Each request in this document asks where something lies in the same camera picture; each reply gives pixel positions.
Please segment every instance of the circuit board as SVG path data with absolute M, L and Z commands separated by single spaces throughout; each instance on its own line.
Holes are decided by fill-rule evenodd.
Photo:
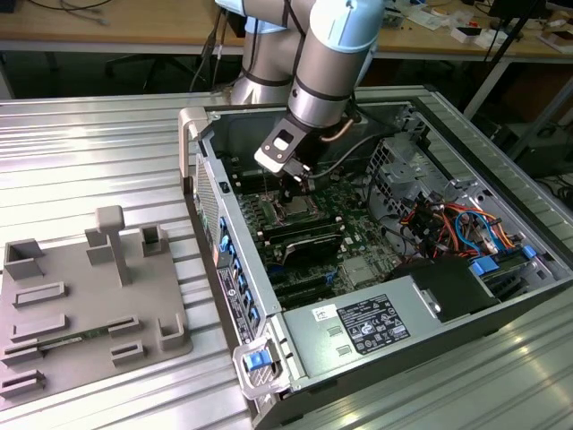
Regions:
M 311 196 L 296 196 L 284 204 L 278 202 L 279 191 L 237 197 L 270 282 L 285 308 L 370 287 L 384 281 L 400 264 L 400 256 L 381 234 L 381 226 L 366 209 L 362 195 L 344 178 Z M 329 219 L 339 226 L 341 245 L 316 263 L 286 266 L 281 261 L 284 246 L 263 238 L 266 229 L 296 228 Z

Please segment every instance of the blue latch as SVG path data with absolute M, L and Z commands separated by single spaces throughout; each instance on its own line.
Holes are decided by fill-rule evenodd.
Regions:
M 531 245 L 525 245 L 523 247 L 523 254 L 525 254 L 526 257 L 529 260 L 531 260 L 532 258 L 534 258 L 537 255 L 537 251 L 535 251 L 535 249 Z
M 247 371 L 262 369 L 263 367 L 272 365 L 272 359 L 268 350 L 253 352 L 244 358 L 244 363 L 247 366 Z
M 221 253 L 226 253 L 229 250 L 230 242 L 231 239 L 229 238 L 229 236 L 224 235 L 223 238 L 221 239 L 221 243 L 218 244 L 218 249 L 221 251 Z
M 259 321 L 259 311 L 257 311 L 256 307 L 251 309 L 251 316 L 254 321 Z
M 470 269 L 477 275 L 482 276 L 490 271 L 496 271 L 500 266 L 489 256 L 476 258 Z
M 244 275 L 239 276 L 239 291 L 243 294 L 244 289 L 247 288 L 247 279 L 245 279 Z
M 252 294 L 251 291 L 249 291 L 248 289 L 244 292 L 244 296 L 247 299 L 247 305 L 250 305 L 252 303 Z

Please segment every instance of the power supply label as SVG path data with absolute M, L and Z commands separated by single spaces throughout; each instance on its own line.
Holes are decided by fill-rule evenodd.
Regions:
M 385 294 L 338 309 L 356 351 L 365 356 L 410 333 Z

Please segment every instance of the circuit board chip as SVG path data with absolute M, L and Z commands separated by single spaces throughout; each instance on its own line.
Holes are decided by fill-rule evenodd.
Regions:
M 353 287 L 376 279 L 376 275 L 374 275 L 372 269 L 368 266 L 368 263 L 363 257 L 354 257 L 345 260 L 342 263 L 342 268 Z

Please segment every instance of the floor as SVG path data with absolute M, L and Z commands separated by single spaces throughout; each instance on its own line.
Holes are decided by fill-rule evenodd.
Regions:
M 53 97 L 113 96 L 128 94 L 174 93 L 189 90 L 192 76 L 168 65 L 157 72 L 149 90 L 143 90 L 150 60 L 120 64 L 115 67 L 115 76 L 105 74 L 106 61 L 121 55 L 56 53 L 58 69 L 50 71 L 46 56 L 41 52 L 6 53 L 5 70 L 17 99 L 38 99 Z M 180 57 L 189 67 L 194 65 L 193 57 Z M 238 73 L 238 62 L 226 60 L 219 76 Z

